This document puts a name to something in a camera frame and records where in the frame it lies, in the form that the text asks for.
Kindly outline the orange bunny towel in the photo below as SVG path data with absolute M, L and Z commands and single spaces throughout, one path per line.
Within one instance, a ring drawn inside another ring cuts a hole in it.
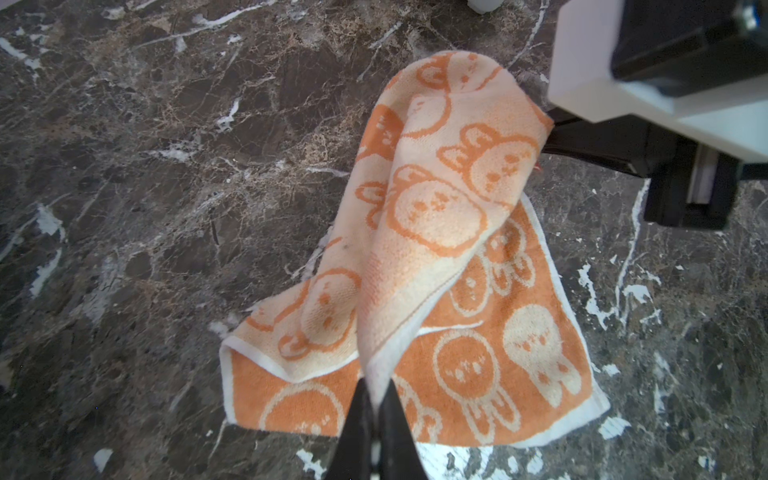
M 335 436 L 356 384 L 419 442 L 542 446 L 609 401 L 524 186 L 552 120 L 495 60 L 446 51 L 379 97 L 317 272 L 222 343 L 228 420 Z

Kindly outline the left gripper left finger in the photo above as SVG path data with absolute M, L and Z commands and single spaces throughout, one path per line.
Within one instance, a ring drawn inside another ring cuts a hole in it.
M 325 480 L 370 480 L 374 414 L 366 381 L 360 379 Z

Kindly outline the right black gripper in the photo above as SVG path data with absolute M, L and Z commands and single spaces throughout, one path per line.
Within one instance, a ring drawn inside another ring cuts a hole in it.
M 543 152 L 651 181 L 644 220 L 660 226 L 721 230 L 739 183 L 765 180 L 767 165 L 748 164 L 633 115 L 591 123 L 565 110 Z

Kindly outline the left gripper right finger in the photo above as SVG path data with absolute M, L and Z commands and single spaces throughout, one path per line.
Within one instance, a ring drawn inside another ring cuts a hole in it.
M 381 479 L 428 479 L 393 380 L 378 410 L 377 434 L 380 444 L 377 470 Z

